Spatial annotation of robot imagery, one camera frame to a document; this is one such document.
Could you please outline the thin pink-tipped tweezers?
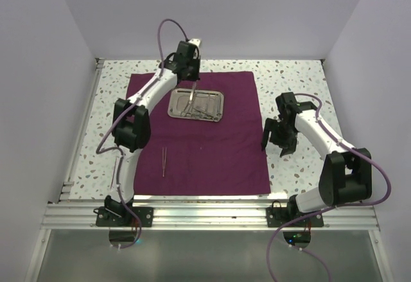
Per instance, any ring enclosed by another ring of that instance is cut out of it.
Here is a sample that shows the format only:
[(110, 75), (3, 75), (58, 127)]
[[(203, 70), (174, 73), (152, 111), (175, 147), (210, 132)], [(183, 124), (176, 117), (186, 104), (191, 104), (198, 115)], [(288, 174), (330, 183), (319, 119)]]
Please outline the thin pink-tipped tweezers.
[(167, 147), (162, 148), (162, 177), (166, 175)]

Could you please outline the steel surgical scissors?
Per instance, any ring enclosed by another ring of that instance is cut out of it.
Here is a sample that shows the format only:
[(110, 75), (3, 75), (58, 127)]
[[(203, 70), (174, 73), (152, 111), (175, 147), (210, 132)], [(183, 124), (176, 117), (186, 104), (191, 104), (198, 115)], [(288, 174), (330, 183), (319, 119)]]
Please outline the steel surgical scissors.
[(188, 103), (187, 115), (198, 120), (213, 120), (213, 106), (210, 102), (197, 103), (193, 101)]

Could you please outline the steel instrument tray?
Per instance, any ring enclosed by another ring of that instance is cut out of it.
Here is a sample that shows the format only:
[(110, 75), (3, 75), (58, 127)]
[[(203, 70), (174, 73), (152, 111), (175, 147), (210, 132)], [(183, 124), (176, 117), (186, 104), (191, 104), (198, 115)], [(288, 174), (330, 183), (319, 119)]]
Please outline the steel instrument tray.
[(168, 105), (168, 116), (177, 119), (191, 119), (197, 121), (219, 122), (223, 117), (224, 95), (218, 91), (196, 90), (194, 101), (197, 103), (210, 102), (213, 106), (214, 119), (198, 120), (194, 118), (182, 118), (180, 112), (186, 106), (191, 89), (177, 88), (171, 92), (170, 102)]

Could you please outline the steel forceps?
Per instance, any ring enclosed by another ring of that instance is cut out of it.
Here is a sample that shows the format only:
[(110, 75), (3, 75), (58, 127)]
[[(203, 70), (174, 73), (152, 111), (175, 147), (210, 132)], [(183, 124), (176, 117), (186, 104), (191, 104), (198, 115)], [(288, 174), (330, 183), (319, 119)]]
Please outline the steel forceps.
[(188, 100), (189, 103), (193, 103), (193, 100), (195, 98), (196, 89), (197, 89), (197, 82), (193, 82), (191, 92), (190, 92), (190, 95), (189, 95), (189, 100)]

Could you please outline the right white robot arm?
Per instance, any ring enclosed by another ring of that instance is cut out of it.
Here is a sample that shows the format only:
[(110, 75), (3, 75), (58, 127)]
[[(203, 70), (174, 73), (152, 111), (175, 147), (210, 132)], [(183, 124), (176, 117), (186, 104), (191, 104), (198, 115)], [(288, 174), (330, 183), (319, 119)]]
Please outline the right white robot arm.
[(293, 92), (280, 94), (275, 102), (279, 116), (265, 120), (261, 148), (272, 143), (281, 149), (281, 156), (291, 155), (302, 134), (324, 161), (317, 187), (289, 198), (287, 221), (302, 225), (311, 212), (370, 198), (370, 152), (342, 139), (320, 116), (320, 105), (298, 101)]

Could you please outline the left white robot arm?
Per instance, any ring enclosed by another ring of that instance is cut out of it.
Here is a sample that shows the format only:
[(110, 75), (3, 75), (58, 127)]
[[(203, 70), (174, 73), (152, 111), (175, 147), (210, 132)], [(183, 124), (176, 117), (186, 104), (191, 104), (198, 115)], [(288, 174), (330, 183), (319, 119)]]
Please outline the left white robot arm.
[(115, 192), (106, 197), (104, 207), (118, 225), (128, 225), (134, 217), (129, 203), (134, 197), (138, 158), (151, 137), (150, 113), (180, 82), (199, 80), (200, 45), (200, 39), (179, 42), (176, 52), (161, 62), (137, 93), (115, 103), (114, 128), (110, 132), (120, 158), (114, 169)]

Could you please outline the purple surgical wrap cloth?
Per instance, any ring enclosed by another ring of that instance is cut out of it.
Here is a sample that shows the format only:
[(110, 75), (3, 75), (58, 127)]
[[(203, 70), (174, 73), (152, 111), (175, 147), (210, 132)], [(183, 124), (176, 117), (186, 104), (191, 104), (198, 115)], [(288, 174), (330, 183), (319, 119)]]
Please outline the purple surgical wrap cloth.
[[(202, 73), (197, 87), (224, 95), (217, 122), (168, 116), (167, 94), (150, 114), (152, 135), (138, 159), (136, 195), (260, 195), (270, 193), (263, 120), (250, 71)], [(167, 147), (162, 177), (162, 148)]]

